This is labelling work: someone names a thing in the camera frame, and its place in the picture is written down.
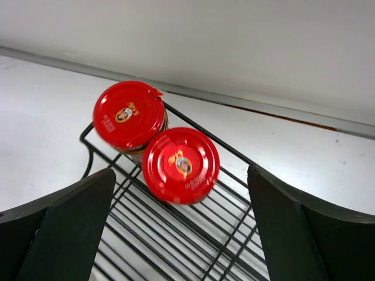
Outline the red lid sauce jar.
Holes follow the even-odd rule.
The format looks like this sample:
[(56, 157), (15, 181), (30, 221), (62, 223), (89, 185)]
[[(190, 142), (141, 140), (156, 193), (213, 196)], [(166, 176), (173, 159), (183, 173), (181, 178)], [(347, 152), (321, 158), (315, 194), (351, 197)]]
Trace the red lid sauce jar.
[(134, 162), (141, 163), (150, 141), (168, 129), (163, 94), (140, 81), (122, 81), (106, 89), (93, 110), (99, 137)]
[(142, 158), (150, 192), (159, 200), (191, 205), (211, 192), (219, 176), (220, 158), (214, 143), (201, 131), (175, 127), (157, 135)]

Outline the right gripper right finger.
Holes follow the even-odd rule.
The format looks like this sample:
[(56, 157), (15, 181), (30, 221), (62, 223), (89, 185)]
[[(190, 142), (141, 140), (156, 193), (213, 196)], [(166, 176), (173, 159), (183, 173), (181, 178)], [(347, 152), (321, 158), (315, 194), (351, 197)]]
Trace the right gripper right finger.
[(271, 280), (374, 280), (374, 216), (308, 194), (257, 165), (248, 190)]

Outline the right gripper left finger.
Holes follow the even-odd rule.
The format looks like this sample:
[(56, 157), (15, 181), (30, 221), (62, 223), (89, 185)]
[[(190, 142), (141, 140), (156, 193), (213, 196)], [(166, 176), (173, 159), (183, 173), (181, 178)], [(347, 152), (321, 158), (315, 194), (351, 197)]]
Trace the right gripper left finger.
[(115, 180), (106, 168), (1, 211), (1, 280), (89, 280)]

